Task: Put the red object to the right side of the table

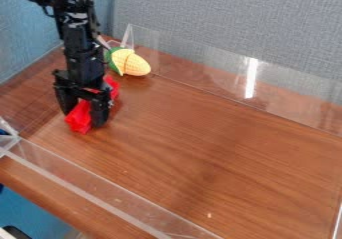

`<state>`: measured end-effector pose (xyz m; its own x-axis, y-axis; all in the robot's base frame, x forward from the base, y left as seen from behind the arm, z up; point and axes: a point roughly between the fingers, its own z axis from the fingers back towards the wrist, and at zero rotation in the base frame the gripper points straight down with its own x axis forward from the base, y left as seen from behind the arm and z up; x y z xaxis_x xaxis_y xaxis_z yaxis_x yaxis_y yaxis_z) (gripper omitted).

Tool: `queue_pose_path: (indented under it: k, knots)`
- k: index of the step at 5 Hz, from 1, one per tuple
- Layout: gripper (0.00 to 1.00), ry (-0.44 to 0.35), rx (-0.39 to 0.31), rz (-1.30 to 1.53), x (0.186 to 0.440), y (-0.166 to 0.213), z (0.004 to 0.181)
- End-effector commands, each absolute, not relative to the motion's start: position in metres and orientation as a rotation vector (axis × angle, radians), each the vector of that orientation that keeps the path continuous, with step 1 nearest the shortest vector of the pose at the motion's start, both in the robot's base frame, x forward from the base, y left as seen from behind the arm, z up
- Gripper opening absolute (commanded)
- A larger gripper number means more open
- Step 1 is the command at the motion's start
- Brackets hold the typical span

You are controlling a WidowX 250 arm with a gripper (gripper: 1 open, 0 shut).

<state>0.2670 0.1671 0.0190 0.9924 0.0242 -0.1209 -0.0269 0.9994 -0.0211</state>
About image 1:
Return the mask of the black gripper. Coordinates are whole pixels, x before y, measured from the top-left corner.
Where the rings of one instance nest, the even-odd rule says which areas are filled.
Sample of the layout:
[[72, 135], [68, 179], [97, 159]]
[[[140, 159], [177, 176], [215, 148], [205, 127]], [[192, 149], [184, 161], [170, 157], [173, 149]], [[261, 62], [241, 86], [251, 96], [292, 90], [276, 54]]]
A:
[[[86, 90], [104, 89], [104, 55], [102, 49], [93, 45], [85, 49], [64, 48], [66, 68], [52, 72], [54, 77], [53, 89], [60, 109], [68, 114], [77, 101], [90, 99]], [[90, 101], [90, 123], [93, 127], [105, 124], [109, 116], [109, 101]]]

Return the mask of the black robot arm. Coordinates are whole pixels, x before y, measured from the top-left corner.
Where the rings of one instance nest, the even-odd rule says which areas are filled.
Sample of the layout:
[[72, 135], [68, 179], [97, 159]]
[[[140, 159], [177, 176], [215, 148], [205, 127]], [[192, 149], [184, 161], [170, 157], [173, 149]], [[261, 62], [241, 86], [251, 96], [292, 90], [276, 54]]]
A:
[[110, 96], [104, 82], [105, 61], [94, 0], [28, 0], [54, 19], [64, 45], [65, 70], [54, 70], [53, 89], [60, 109], [68, 115], [80, 99], [89, 102], [90, 125], [108, 120]]

